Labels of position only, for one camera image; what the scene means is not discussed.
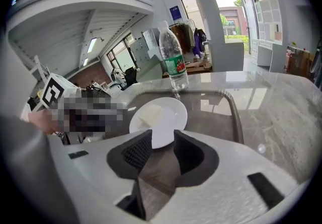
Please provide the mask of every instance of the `plastic water bottle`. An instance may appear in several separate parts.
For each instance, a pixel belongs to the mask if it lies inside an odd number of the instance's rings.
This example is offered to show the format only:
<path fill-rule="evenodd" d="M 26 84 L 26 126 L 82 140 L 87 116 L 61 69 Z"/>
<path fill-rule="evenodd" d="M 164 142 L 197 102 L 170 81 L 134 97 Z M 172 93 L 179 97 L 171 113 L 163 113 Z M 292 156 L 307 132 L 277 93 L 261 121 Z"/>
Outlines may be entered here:
<path fill-rule="evenodd" d="M 166 63 L 171 84 L 175 90 L 184 89 L 189 83 L 180 43 L 174 33 L 169 30 L 166 21 L 160 22 L 158 29 L 160 31 L 160 51 Z"/>

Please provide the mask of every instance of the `brick wall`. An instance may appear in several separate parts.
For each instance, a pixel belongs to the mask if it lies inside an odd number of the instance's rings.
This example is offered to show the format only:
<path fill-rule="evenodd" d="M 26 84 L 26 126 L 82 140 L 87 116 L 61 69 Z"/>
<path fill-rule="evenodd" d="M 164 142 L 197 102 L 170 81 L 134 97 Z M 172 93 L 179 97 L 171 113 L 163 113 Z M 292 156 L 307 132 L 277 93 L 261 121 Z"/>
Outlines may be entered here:
<path fill-rule="evenodd" d="M 109 84 L 111 82 L 111 79 L 100 62 L 85 68 L 83 71 L 69 79 L 71 83 L 78 83 L 81 88 L 90 85 L 92 80 L 98 84 L 103 82 Z"/>

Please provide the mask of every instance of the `white cabinet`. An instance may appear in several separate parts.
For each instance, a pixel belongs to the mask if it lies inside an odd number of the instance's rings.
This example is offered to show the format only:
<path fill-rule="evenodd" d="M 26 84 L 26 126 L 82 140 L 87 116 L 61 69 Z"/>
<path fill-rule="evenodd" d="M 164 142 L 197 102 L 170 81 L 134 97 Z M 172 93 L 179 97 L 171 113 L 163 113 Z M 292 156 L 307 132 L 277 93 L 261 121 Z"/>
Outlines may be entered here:
<path fill-rule="evenodd" d="M 255 3 L 259 26 L 259 39 L 282 41 L 282 20 L 277 0 L 262 0 Z"/>
<path fill-rule="evenodd" d="M 251 61 L 255 65 L 270 66 L 272 59 L 272 42 L 253 40 Z"/>

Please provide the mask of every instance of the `building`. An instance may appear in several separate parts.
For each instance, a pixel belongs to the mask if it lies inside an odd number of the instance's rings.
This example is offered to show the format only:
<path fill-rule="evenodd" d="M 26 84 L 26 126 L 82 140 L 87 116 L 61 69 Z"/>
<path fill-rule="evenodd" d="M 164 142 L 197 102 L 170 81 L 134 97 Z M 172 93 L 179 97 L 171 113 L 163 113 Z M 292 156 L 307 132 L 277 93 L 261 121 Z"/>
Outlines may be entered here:
<path fill-rule="evenodd" d="M 242 7 L 224 7 L 219 8 L 220 13 L 226 17 L 228 26 L 224 26 L 225 34 L 238 34 L 240 28 L 240 35 L 248 35 L 247 22 Z"/>

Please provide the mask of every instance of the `wooden table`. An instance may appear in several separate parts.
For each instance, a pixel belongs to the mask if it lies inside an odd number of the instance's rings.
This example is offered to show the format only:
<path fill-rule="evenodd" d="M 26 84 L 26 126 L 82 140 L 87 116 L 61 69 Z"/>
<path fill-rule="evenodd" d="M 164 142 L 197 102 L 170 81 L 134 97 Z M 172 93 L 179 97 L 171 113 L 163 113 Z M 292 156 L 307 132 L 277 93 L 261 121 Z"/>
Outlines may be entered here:
<path fill-rule="evenodd" d="M 193 63 L 189 63 L 186 64 L 186 70 L 187 70 L 187 74 L 196 74 L 196 73 L 210 73 L 212 72 L 212 66 L 209 66 L 209 64 L 205 67 L 205 66 L 200 66 L 203 62 L 199 61 L 199 62 L 193 62 Z M 162 75 L 162 78 L 168 78 L 169 74 L 168 72 L 164 72 Z"/>

